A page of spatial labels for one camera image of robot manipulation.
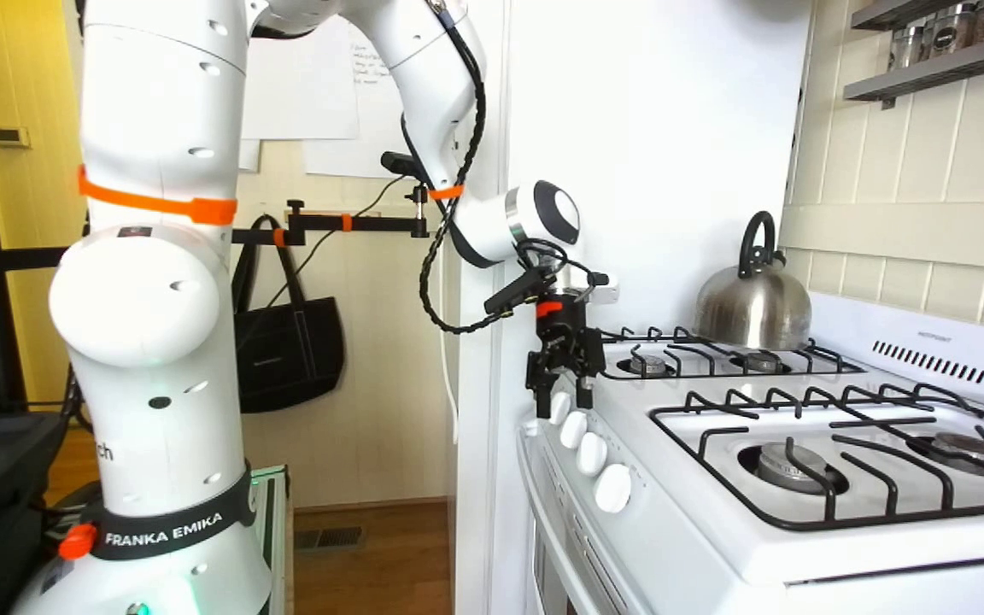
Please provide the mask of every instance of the shelf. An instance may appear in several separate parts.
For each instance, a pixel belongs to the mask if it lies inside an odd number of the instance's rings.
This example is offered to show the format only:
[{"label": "shelf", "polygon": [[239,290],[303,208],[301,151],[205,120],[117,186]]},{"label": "shelf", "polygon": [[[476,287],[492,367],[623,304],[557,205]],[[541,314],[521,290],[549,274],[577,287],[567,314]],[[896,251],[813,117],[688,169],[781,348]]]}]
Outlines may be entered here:
[{"label": "shelf", "polygon": [[961,80],[980,72],[984,72],[984,44],[972,44],[863,80],[852,80],[844,90],[844,97],[899,97],[905,91]]},{"label": "shelf", "polygon": [[927,14],[944,9],[949,2],[956,2],[956,0],[873,0],[852,15],[852,28],[896,31],[899,25],[927,15]]}]

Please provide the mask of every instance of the kettle handle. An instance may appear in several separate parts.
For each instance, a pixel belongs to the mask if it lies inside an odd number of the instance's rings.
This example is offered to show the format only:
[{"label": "kettle handle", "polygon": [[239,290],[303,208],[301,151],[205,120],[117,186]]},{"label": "kettle handle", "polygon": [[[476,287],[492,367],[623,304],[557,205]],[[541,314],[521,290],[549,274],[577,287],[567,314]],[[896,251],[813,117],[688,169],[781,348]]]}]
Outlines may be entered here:
[{"label": "kettle handle", "polygon": [[767,265],[771,258],[785,258],[781,251],[775,251],[775,222],[771,215],[763,208],[755,213],[755,219],[744,224],[740,233],[740,247],[739,247],[739,276],[749,281],[755,276],[763,265]]}]

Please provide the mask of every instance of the oven door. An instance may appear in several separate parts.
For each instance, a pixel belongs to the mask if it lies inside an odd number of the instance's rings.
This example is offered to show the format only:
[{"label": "oven door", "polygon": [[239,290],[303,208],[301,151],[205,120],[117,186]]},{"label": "oven door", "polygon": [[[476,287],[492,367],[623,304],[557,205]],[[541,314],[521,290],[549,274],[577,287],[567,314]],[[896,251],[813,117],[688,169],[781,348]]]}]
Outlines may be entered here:
[{"label": "oven door", "polygon": [[547,455],[534,438],[520,440],[521,485],[534,509],[529,603],[541,615],[618,615],[618,587],[588,547],[580,517],[571,513]]}]

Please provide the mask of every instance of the wall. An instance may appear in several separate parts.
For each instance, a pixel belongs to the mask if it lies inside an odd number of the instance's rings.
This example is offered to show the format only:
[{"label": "wall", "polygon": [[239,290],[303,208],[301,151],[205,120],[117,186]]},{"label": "wall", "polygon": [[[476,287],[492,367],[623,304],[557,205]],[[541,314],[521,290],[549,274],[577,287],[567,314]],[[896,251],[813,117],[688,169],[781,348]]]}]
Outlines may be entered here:
[{"label": "wall", "polygon": [[[68,247],[83,228],[75,15],[68,0],[0,0],[0,126],[28,132],[0,148],[0,247]],[[32,404],[57,404],[65,345],[47,314],[51,271],[9,274],[9,312]]]},{"label": "wall", "polygon": [[847,31],[856,2],[813,6],[788,271],[813,290],[984,324],[984,74],[896,109],[847,103],[847,80],[886,69],[887,33]]},{"label": "wall", "polygon": [[[301,169],[301,144],[263,144],[260,175],[239,176],[237,224],[250,224],[260,213],[283,215],[288,199],[303,199],[306,213],[358,213],[382,185],[312,176]],[[390,186],[375,215],[409,215],[414,205],[402,199],[409,186],[414,179]],[[250,462],[288,464],[292,504],[442,497],[450,492],[442,333],[415,301],[422,248],[428,239],[393,233],[332,235],[303,271],[306,296],[332,292],[340,304],[345,380],[303,407],[246,415]],[[251,304],[270,301],[276,287],[279,265],[263,257]]]}]

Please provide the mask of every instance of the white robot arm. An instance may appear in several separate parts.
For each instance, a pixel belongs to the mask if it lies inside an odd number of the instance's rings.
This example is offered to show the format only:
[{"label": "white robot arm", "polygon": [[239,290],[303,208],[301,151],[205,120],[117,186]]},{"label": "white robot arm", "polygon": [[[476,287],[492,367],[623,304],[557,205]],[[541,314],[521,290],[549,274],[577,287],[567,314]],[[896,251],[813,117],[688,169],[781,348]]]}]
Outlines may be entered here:
[{"label": "white robot arm", "polygon": [[87,0],[77,186],[87,235],[51,282],[51,318],[87,400],[103,513],[13,612],[260,612],[270,569],[246,527],[229,314],[229,224],[251,28],[350,19],[382,55],[409,152],[476,265],[520,243],[571,247],[549,179],[456,199],[454,129],[481,103],[465,15],[422,0]]}]

